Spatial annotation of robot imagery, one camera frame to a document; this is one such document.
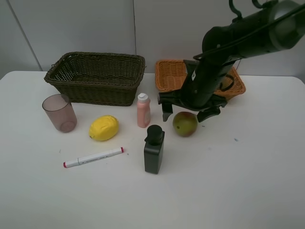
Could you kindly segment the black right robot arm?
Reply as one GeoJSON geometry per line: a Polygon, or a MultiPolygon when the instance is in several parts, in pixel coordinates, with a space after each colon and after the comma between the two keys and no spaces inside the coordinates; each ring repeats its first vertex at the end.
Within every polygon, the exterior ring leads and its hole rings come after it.
{"type": "Polygon", "coordinates": [[[232,3],[236,18],[228,26],[213,27],[203,38],[202,52],[185,61],[187,76],[182,87],[159,93],[163,120],[173,106],[197,112],[198,122],[219,115],[227,100],[214,92],[237,60],[293,48],[305,34],[305,7],[292,0],[260,4],[258,12],[243,17],[232,3]]]}

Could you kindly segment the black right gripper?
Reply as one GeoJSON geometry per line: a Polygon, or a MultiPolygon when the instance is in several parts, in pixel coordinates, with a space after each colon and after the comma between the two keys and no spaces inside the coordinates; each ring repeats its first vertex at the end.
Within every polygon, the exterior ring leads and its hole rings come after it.
{"type": "Polygon", "coordinates": [[[215,65],[207,60],[183,60],[183,63],[187,76],[181,88],[159,93],[158,104],[162,105],[163,121],[166,122],[173,113],[172,105],[200,111],[197,114],[199,123],[219,115],[219,106],[225,107],[227,100],[214,92],[227,74],[227,64],[215,65]]]}

